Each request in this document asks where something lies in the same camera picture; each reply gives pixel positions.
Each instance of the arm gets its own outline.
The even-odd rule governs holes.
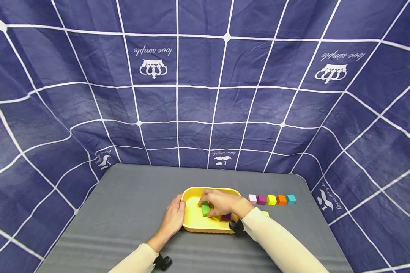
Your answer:
[[[328,270],[288,230],[257,207],[243,219],[245,231],[284,273],[328,273]]]
[[[242,219],[246,232],[269,254],[283,273],[328,273],[328,270],[288,230],[264,215],[246,198],[229,195],[219,190],[205,190],[199,205],[208,201],[214,210],[208,213],[235,213]]]
[[[158,257],[158,253],[182,227],[184,214],[185,201],[181,201],[181,195],[177,195],[168,205],[159,230],[147,243],[139,245],[108,273],[151,273],[153,261]]]

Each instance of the teal block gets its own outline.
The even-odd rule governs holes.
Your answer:
[[[294,195],[287,195],[287,204],[291,205],[296,203],[296,197]]]

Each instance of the yellow plastic bowl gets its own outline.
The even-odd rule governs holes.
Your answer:
[[[191,187],[186,189],[182,194],[182,200],[185,200],[186,204],[184,228],[189,232],[234,233],[228,227],[228,221],[222,220],[218,222],[202,215],[202,208],[197,206],[197,204],[205,189],[220,190],[222,192],[230,193],[231,195],[241,196],[236,190],[226,188]],[[232,214],[231,219],[238,221],[238,217],[235,214]]]

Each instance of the black wrist strap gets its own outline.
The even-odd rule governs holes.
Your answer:
[[[235,222],[234,220],[231,220],[228,226],[235,233],[244,231],[244,225],[241,219],[239,219],[237,222]]]
[[[172,259],[169,256],[163,258],[161,254],[153,261],[153,267],[158,268],[162,271],[167,270],[168,267],[172,265]]]

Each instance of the white sleeve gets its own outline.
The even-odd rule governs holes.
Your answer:
[[[150,246],[141,244],[108,273],[151,273],[153,261],[157,257],[158,253],[151,249]]]
[[[264,248],[283,273],[328,273],[298,239],[257,207],[242,222],[249,236]]]

